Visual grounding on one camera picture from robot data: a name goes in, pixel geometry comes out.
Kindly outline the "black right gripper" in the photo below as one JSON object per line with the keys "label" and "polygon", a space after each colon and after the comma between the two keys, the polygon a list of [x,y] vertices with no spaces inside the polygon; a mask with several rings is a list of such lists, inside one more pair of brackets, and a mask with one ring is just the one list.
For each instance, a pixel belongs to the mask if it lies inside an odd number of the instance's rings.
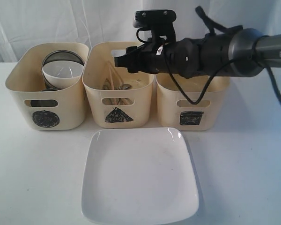
{"label": "black right gripper", "polygon": [[114,58],[115,67],[126,68],[128,73],[172,73],[187,79],[201,75],[200,49],[189,38],[160,44],[151,52],[144,51],[144,47],[127,47],[125,55]]}

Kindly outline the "black covered right robot arm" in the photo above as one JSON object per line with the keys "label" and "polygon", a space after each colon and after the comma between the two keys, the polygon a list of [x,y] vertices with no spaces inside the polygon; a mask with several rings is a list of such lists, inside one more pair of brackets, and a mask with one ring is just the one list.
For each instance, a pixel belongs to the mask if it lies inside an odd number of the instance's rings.
{"label": "black covered right robot arm", "polygon": [[114,59],[114,64],[129,73],[254,77],[266,66],[281,68],[281,34],[267,36],[249,28],[165,45],[131,46]]}

